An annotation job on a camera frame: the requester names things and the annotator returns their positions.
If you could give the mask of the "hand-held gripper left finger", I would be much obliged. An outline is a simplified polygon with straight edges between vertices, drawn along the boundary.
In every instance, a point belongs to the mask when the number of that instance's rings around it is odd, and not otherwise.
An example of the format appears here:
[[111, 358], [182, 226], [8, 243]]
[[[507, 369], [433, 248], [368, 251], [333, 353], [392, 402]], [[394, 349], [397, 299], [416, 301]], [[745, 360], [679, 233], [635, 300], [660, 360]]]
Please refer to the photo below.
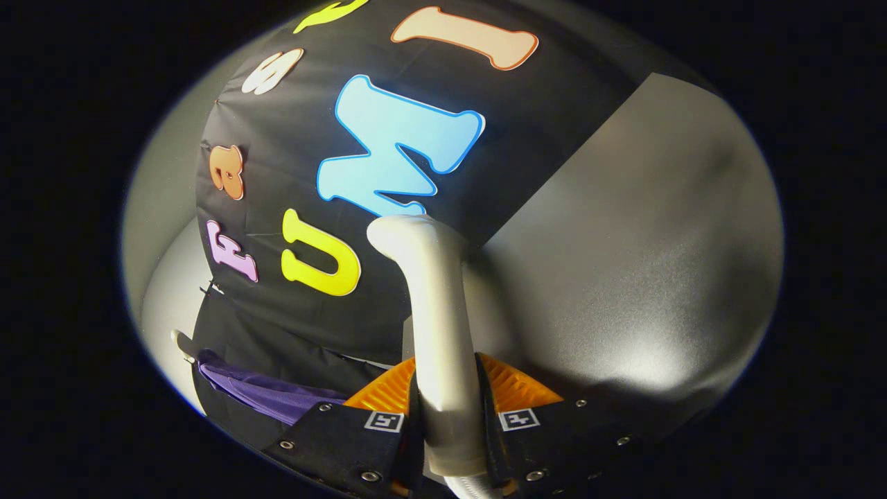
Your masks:
[[342, 498], [415, 498], [423, 484], [416, 361], [402, 361], [342, 404], [314, 404], [264, 457]]

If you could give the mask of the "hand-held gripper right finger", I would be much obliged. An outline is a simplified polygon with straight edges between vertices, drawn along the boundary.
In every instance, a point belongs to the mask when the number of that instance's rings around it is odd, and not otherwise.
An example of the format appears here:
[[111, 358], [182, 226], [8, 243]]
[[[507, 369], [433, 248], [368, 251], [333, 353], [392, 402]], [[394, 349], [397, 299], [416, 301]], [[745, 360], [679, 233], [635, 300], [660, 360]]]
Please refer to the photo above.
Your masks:
[[476, 353], [487, 475], [506, 498], [602, 498], [602, 480], [634, 464], [647, 434], [566, 398], [522, 370]]

